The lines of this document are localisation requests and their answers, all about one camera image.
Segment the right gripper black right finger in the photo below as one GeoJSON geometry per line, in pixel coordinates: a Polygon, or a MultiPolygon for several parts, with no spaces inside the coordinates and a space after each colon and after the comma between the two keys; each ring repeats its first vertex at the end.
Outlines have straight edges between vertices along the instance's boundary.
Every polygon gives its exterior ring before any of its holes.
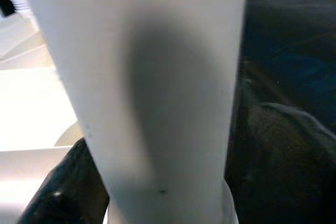
{"type": "Polygon", "coordinates": [[[335,135],[303,110],[239,110],[225,178],[240,223],[335,223],[335,135]]]}

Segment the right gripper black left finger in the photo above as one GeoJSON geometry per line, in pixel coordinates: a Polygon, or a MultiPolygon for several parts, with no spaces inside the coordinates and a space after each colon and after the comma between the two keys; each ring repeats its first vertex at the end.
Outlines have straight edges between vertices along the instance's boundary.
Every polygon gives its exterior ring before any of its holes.
{"type": "Polygon", "coordinates": [[[55,166],[18,223],[103,223],[109,196],[84,139],[55,166]]]}

